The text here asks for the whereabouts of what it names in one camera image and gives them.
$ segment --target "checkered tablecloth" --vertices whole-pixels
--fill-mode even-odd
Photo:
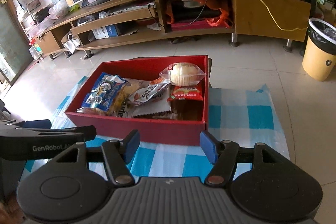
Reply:
[[[83,77],[69,92],[51,119],[52,128],[75,126],[64,114],[74,95],[87,77]],[[209,131],[219,140],[232,140],[241,147],[254,147],[263,142],[289,159],[284,132],[276,115],[266,85],[257,91],[209,88]],[[87,146],[100,146],[109,137],[97,136]],[[27,162],[22,177],[45,164],[47,160]],[[90,163],[90,170],[106,179],[102,163]],[[138,177],[200,177],[203,181],[212,168],[200,147],[141,142],[128,165]],[[235,177],[250,170],[251,164],[238,164]]]

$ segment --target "tile floor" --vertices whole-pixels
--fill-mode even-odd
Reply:
[[[325,82],[317,82],[303,70],[298,49],[282,48],[285,41],[239,36],[242,44],[228,45],[228,35],[204,36],[178,45],[154,41],[95,51],[88,60],[83,52],[69,59],[46,58],[25,71],[4,97],[16,118],[49,118],[68,91],[106,61],[135,57],[198,55],[212,58],[213,87],[256,90],[270,88],[273,102],[286,134],[290,157],[322,185],[324,198],[316,215],[320,224],[336,219],[336,69]]]

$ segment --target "blue snack package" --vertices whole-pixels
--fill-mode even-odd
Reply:
[[[115,98],[122,92],[127,82],[118,75],[103,72],[96,80],[91,92],[85,96],[82,108],[77,112],[109,115]]]

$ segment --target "black cable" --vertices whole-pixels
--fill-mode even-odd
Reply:
[[[181,28],[181,27],[187,27],[187,26],[190,26],[192,23],[194,23],[201,16],[201,14],[202,14],[202,12],[203,12],[203,10],[205,8],[205,5],[206,5],[207,1],[208,0],[205,0],[202,10],[199,12],[199,15],[194,19],[193,22],[189,23],[188,25],[179,26],[179,28]],[[155,23],[157,23],[157,24],[159,24],[159,26],[163,27],[159,22],[156,21],[155,17],[152,15],[151,10],[149,9],[149,5],[147,5],[147,9],[148,9],[149,13],[151,14],[151,17],[154,19]]]

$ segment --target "yellow trash can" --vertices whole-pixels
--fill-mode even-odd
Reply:
[[[309,19],[309,38],[302,66],[312,78],[324,81],[336,62],[336,28],[318,19]]]

